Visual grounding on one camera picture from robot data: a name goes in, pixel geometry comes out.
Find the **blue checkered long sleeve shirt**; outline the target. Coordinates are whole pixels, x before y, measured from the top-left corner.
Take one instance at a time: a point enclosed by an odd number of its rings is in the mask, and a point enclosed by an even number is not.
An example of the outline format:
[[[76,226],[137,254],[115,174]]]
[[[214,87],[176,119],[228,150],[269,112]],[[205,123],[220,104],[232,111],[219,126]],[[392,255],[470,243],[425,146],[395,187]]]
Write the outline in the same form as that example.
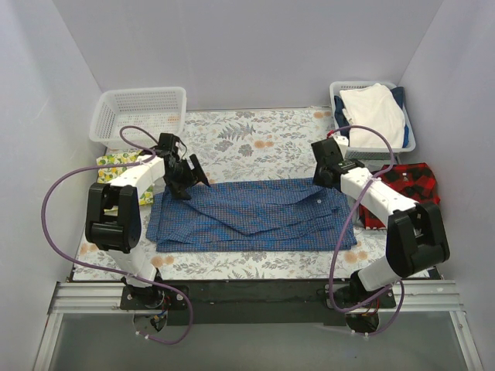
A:
[[[191,200],[169,190],[155,195],[146,237],[158,252],[349,250],[357,242],[344,226],[344,194],[311,179],[195,185]]]

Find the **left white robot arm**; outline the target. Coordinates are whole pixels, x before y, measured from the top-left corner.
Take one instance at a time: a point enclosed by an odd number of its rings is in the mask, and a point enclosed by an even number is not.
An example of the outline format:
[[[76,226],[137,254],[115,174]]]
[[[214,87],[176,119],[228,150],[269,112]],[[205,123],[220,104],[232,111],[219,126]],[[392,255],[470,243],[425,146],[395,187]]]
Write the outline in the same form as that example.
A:
[[[149,309],[162,306],[165,290],[158,269],[150,263],[138,242],[142,234],[139,199],[155,181],[162,179],[172,197],[190,200],[188,188],[208,179],[197,157],[179,154],[181,139],[162,133],[157,145],[138,156],[136,166],[108,183],[93,184],[88,193],[86,240],[107,252],[123,271],[131,298]]]

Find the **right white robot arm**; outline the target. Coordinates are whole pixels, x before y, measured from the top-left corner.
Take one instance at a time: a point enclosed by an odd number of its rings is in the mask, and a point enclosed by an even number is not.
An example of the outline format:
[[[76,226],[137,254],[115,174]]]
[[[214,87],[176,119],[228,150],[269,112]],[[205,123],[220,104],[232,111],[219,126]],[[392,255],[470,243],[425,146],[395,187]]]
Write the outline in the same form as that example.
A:
[[[314,184],[353,198],[357,205],[370,210],[387,231],[384,256],[353,272],[346,287],[329,290],[332,307],[341,311],[367,307],[388,285],[450,258],[438,205],[403,196],[372,175],[361,162],[346,159],[348,140],[343,136],[331,136],[311,147],[316,160]]]

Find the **right white plastic basket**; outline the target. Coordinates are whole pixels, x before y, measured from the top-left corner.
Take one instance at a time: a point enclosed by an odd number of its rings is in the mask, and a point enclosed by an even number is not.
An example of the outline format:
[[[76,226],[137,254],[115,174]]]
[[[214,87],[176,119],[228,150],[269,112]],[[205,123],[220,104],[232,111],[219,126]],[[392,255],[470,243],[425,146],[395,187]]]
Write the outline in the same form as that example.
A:
[[[329,86],[329,97],[336,126],[349,139],[348,158],[386,159],[386,143],[361,125],[382,134],[397,155],[415,149],[415,138],[406,111],[403,87],[384,81],[336,81]]]

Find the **white plastic basket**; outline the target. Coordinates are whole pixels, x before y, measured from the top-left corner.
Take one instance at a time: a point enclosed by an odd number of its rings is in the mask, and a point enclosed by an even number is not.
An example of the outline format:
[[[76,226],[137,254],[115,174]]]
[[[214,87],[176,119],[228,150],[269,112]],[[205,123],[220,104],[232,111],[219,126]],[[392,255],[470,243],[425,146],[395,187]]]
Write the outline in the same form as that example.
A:
[[[349,139],[348,158],[386,159],[386,143],[361,125],[382,134],[397,155],[415,149],[415,138],[406,111],[403,87],[384,81],[336,81],[329,86],[329,97],[336,126]]]
[[[186,90],[182,87],[109,90],[97,102],[89,139],[111,150],[128,149],[131,146],[121,139],[120,130],[132,126],[125,130],[125,138],[148,148],[161,133],[180,136],[185,118]]]

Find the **lemon print folded cloth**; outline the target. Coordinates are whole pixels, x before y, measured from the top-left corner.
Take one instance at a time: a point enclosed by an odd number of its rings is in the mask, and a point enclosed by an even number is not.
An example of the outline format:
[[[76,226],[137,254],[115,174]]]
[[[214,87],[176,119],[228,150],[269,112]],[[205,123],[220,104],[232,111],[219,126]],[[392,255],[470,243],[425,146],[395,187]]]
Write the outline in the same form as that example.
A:
[[[123,164],[136,162],[139,153],[140,151],[122,151],[122,152],[110,151],[106,155],[99,157],[96,161],[98,166],[112,165],[112,167],[99,169],[97,171],[97,182],[107,183],[113,179],[116,179],[118,176],[120,176],[123,172],[127,170],[127,167],[126,166],[114,167],[114,165],[123,165]],[[154,201],[153,186],[150,186],[140,196],[139,205],[140,206],[152,205],[153,201]]]

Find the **left white plastic basket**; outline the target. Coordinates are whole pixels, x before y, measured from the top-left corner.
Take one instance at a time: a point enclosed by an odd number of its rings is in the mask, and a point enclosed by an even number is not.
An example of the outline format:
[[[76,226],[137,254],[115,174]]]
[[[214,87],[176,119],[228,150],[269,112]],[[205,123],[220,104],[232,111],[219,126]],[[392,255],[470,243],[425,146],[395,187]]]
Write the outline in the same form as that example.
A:
[[[121,139],[120,130],[132,126],[125,130],[125,138],[148,148],[161,133],[180,136],[185,118],[186,90],[182,87],[109,90],[97,102],[89,139],[111,150],[128,149],[131,146]]]

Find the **red black plaid shirt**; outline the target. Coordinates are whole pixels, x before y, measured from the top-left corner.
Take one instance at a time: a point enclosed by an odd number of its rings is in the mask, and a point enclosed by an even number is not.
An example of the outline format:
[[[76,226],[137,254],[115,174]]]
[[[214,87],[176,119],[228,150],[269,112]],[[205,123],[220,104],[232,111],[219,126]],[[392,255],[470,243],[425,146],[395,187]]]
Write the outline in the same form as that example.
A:
[[[440,204],[438,183],[426,163],[395,165],[381,176],[383,183],[419,203]]]

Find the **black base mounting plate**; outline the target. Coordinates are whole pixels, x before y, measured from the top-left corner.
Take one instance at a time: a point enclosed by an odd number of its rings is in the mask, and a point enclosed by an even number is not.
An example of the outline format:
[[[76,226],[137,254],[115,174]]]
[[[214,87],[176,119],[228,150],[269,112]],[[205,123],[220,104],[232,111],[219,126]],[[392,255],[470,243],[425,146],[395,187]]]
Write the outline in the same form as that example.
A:
[[[316,323],[344,326],[327,305],[328,282],[309,280],[170,281],[192,302],[193,323]]]

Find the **aluminium frame rail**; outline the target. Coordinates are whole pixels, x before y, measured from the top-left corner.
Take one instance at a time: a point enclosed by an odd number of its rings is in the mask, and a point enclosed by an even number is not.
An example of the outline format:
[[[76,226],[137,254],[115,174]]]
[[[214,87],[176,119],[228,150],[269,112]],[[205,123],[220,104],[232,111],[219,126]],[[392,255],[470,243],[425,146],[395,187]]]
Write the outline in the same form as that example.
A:
[[[58,283],[49,305],[49,314],[127,314],[120,309],[124,289],[117,282]]]

